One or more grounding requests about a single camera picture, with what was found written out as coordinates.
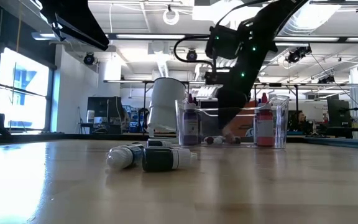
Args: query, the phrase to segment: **wooden table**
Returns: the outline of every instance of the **wooden table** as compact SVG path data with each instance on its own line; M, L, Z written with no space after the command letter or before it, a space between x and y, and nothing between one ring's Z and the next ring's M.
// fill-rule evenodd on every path
M190 170L109 172L125 143L0 146L0 223L358 223L358 149L199 147Z

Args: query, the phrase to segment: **window frame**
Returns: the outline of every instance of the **window frame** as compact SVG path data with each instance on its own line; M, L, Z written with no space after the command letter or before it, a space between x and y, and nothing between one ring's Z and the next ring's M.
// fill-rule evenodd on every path
M26 95L35 95L35 96L40 96L40 97L44 97L46 99L46 109L45 109L45 125L43 129L34 129L34 128L11 128L12 131L50 131L50 119L51 119L51 114L52 114L52 92L53 92L53 74L55 72L55 68L52 68L44 63L38 62L37 60L34 60L32 58L29 58L37 63L40 63L46 67L48 67L49 73L48 73L48 87L47 87L47 95L43 96L37 93L33 93L31 91L27 91L21 88L13 88L12 86L8 86L8 85L3 85L0 84L0 88L3 89L7 89L7 90L13 90L14 92L19 92L19 93L24 93Z

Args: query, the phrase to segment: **computer monitor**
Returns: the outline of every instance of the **computer monitor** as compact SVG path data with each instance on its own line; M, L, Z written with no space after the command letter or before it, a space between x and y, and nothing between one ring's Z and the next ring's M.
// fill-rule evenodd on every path
M330 127L352 127L349 102L343 100L327 100L327 105Z
M125 110L121 104L121 97L88 97L88 110L94 111L95 118L104 118L105 122L112 122L112 118L125 117Z

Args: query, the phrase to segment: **camera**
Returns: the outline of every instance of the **camera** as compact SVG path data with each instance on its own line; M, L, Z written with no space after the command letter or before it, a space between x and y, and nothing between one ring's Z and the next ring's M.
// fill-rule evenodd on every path
M186 59L189 61L197 60L197 53L195 49L190 49L187 53Z
M85 65L94 65L96 63L96 60L94 58L93 52L87 52L84 57L84 64Z

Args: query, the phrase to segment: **bottle cap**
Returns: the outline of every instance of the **bottle cap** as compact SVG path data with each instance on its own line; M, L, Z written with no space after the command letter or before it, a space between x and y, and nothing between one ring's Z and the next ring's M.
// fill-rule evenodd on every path
M125 146L112 148L108 153L106 163L112 169L123 169L132 163L133 155L130 149Z
M262 103L267 103L266 93L263 93L263 94L262 94Z
M185 110L195 110L196 105L194 103L185 104Z
M189 149L178 150L178 169L191 167L191 152Z

